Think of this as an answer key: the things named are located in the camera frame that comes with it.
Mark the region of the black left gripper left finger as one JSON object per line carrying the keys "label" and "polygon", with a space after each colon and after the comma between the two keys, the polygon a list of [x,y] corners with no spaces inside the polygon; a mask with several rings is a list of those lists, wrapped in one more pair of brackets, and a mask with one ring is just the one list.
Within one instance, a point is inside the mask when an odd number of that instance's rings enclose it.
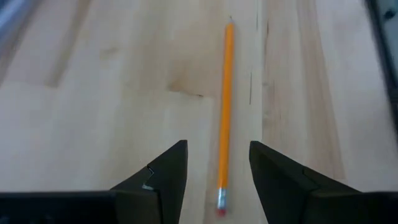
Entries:
{"label": "black left gripper left finger", "polygon": [[180,140],[114,186],[118,224],[178,224],[187,165],[188,142]]}

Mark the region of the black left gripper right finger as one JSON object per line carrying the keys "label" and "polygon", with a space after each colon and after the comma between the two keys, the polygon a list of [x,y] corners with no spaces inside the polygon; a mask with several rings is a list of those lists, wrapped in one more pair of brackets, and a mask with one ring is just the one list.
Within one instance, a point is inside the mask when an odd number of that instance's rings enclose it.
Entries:
{"label": "black left gripper right finger", "polygon": [[249,162],[268,224],[302,224],[307,200],[317,190],[358,192],[259,141],[250,142]]}

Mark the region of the orange pencil red eraser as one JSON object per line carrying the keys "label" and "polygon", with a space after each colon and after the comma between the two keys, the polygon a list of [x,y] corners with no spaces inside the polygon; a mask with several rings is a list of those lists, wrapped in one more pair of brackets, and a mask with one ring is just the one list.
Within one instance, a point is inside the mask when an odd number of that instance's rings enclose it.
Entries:
{"label": "orange pencil red eraser", "polygon": [[224,33],[223,80],[221,94],[220,131],[218,147],[218,198],[216,213],[224,217],[227,211],[227,189],[229,169],[229,135],[231,130],[231,100],[233,91],[234,22],[229,18]]}

